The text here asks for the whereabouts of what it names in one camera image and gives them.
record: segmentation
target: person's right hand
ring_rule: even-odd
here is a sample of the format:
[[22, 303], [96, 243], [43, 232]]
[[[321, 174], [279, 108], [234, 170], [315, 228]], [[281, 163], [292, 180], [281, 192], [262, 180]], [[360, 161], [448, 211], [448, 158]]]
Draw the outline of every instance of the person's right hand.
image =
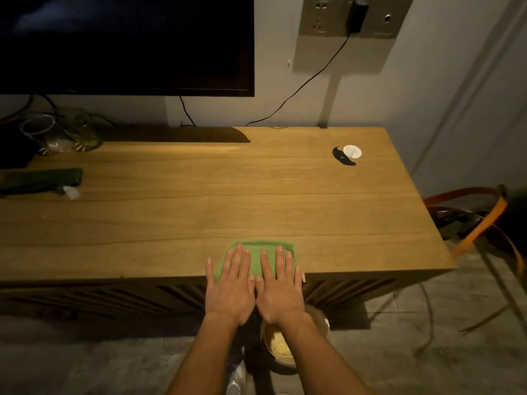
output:
[[276, 278], [269, 264], [267, 252], [261, 253], [263, 279], [256, 276], [256, 306], [262, 318], [274, 325], [280, 325], [293, 312], [304, 312], [302, 295], [302, 273], [300, 266], [295, 269], [293, 279], [293, 254], [287, 252], [284, 268], [284, 249], [276, 250]]

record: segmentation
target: white round cap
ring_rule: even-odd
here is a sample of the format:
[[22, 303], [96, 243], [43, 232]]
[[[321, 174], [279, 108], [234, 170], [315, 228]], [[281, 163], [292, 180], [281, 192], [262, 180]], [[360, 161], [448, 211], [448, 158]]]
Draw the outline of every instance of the white round cap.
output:
[[343, 151], [348, 158], [357, 159], [362, 155], [362, 151], [356, 145], [346, 145]]

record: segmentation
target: forearm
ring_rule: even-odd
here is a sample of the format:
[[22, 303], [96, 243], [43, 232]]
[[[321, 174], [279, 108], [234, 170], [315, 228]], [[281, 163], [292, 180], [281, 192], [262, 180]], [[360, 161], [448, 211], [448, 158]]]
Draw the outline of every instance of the forearm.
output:
[[320, 335], [307, 313], [290, 315], [279, 326], [295, 359], [306, 395], [372, 394], [335, 348]]
[[206, 315], [167, 395], [219, 395], [236, 327], [220, 315]]

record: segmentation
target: person's left hand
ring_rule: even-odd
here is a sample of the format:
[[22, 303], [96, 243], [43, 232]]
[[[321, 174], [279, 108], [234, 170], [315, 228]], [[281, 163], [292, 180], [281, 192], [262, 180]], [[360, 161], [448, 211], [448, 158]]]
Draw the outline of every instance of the person's left hand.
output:
[[256, 304], [255, 281], [254, 276], [249, 275], [250, 265], [249, 250], [243, 252], [242, 245], [238, 244], [236, 249], [227, 251], [220, 280], [214, 283], [212, 260], [207, 259], [205, 315], [221, 315], [236, 326], [247, 322]]

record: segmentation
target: hand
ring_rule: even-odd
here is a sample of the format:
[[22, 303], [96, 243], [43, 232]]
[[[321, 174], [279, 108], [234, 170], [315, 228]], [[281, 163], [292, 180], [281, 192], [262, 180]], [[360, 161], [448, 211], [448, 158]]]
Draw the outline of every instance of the hand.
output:
[[276, 278], [265, 250], [261, 254], [261, 264], [264, 275], [263, 279], [256, 277], [256, 305], [262, 318], [270, 324], [281, 325], [292, 313], [304, 312], [302, 273], [297, 266], [293, 280], [293, 254], [287, 252], [284, 269], [284, 249], [281, 245], [276, 249]]
[[243, 252], [241, 244], [238, 244], [235, 250], [227, 251], [220, 280], [214, 283], [212, 260], [207, 259], [205, 315], [220, 315], [234, 327], [247, 322], [255, 304], [254, 276], [249, 276], [250, 265], [249, 250]]

